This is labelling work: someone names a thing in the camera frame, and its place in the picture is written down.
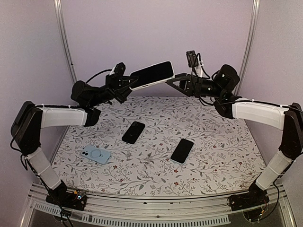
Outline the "phone with dark screen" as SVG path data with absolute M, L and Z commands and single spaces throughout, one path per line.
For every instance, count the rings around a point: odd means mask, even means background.
M 192 141 L 181 139 L 170 156 L 170 159 L 179 164 L 184 164 L 193 146 L 194 143 Z

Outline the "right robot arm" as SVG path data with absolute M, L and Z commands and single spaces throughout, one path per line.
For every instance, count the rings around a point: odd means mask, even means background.
M 213 97 L 212 106 L 224 118 L 258 122 L 282 130 L 278 152 L 251 184 L 249 192 L 245 195 L 246 204 L 255 206 L 263 199 L 263 191 L 302 155 L 303 111 L 298 103 L 278 105 L 236 96 L 232 91 L 239 81 L 236 70 L 225 64 L 211 79 L 181 73 L 166 83 L 186 96 L 199 99 Z

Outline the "white cased phone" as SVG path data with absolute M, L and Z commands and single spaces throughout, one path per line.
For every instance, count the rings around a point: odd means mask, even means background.
M 132 91 L 150 87 L 175 78 L 175 72 L 171 61 L 163 61 L 149 67 L 134 71 L 130 74 L 138 80 L 130 86 Z

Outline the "floral table mat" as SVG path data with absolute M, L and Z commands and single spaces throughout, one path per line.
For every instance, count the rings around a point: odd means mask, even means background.
M 189 97 L 131 97 L 99 107 L 93 127 L 71 126 L 52 166 L 68 187 L 139 196 L 193 196 L 247 189 L 265 162 L 243 120 L 221 117 Z M 145 124 L 135 144 L 122 141 Z M 170 159 L 181 139 L 194 143 L 184 164 Z M 81 155 L 109 151 L 105 165 Z

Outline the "aluminium right corner post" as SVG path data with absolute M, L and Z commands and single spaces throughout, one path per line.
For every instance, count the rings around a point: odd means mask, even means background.
M 244 78 L 247 65 L 250 58 L 250 52 L 253 45 L 253 40 L 255 36 L 255 31 L 258 23 L 258 14 L 259 14 L 259 7 L 260 7 L 260 0 L 253 0 L 252 2 L 252 11 L 250 16 L 250 25 L 249 25 L 249 32 L 248 32 L 248 38 L 246 42 L 246 47 L 244 51 L 244 56 L 241 63 L 240 73 L 239 76 L 241 78 Z

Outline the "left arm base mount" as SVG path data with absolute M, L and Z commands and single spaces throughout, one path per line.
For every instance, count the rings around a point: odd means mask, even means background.
M 80 192 L 74 193 L 66 190 L 51 190 L 45 201 L 63 208 L 84 211 L 87 203 L 87 196 Z

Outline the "aluminium corner post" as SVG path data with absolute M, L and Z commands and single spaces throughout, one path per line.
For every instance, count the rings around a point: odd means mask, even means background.
M 244 78 L 247 65 L 250 58 L 250 52 L 253 45 L 253 40 L 255 36 L 255 31 L 258 23 L 258 14 L 259 14 L 259 7 L 260 7 L 260 0 L 253 0 L 252 2 L 252 11 L 250 16 L 250 25 L 249 25 L 249 32 L 248 32 L 248 38 L 246 42 L 246 47 L 244 51 L 244 56 L 241 63 L 240 73 L 239 76 L 241 78 Z
M 71 78 L 71 84 L 73 85 L 78 81 L 75 67 L 74 67 L 74 61 L 72 59 L 71 55 L 71 49 L 68 41 L 65 21 L 64 21 L 64 14 L 63 14 L 63 8 L 62 8 L 62 1 L 61 0 L 54 0 L 54 10 L 56 15 L 56 20 L 59 28 L 59 35 L 62 42 L 63 52 L 66 59 L 66 64 L 68 68 L 68 72 Z

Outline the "aluminium left corner post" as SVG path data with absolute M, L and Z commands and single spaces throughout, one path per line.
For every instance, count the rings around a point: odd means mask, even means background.
M 63 8 L 62 8 L 62 1 L 61 0 L 54 0 L 54 10 L 56 15 L 56 20 L 59 28 L 59 35 L 62 42 L 63 52 L 66 59 L 66 64 L 68 68 L 68 72 L 71 78 L 71 84 L 73 85 L 78 81 L 75 67 L 74 67 L 74 61 L 72 59 L 71 55 L 71 49 L 68 41 L 65 21 L 64 21 L 64 14 L 63 14 Z

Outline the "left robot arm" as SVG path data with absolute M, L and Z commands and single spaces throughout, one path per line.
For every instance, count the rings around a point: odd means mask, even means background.
M 118 73 L 107 75 L 106 83 L 101 87 L 93 87 L 79 80 L 71 91 L 71 98 L 78 103 L 77 106 L 36 105 L 31 101 L 23 103 L 11 126 L 12 142 L 17 144 L 15 150 L 25 157 L 35 175 L 60 205 L 70 202 L 70 194 L 41 149 L 41 130 L 50 127 L 96 125 L 101 114 L 96 107 L 104 103 L 110 104 L 113 99 L 120 103 L 125 102 L 131 93 L 130 87 L 137 80 L 137 77 Z

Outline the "light blue cased phone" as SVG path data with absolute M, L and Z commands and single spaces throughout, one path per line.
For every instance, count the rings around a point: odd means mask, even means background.
M 86 146 L 81 155 L 91 161 L 95 161 L 101 165 L 105 165 L 111 157 L 111 153 L 106 150 L 88 145 Z

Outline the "aluminium front rail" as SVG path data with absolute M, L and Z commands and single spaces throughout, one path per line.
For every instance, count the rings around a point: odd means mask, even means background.
M 233 210 L 229 193 L 198 196 L 131 196 L 87 192 L 83 210 L 47 203 L 47 192 L 33 184 L 28 193 L 22 227 L 295 227 L 283 185 L 268 189 L 269 202 Z

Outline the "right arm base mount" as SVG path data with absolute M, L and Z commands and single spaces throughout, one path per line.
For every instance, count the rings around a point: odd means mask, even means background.
M 244 218 L 250 223 L 259 222 L 263 218 L 268 203 L 267 191 L 233 194 L 226 201 L 232 211 L 242 210 Z

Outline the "black cased phone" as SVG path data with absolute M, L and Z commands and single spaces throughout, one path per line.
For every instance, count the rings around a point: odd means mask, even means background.
M 130 127 L 127 129 L 125 134 L 122 136 L 122 141 L 135 144 L 138 140 L 139 136 L 141 135 L 142 131 L 145 128 L 145 124 L 141 122 L 133 122 Z

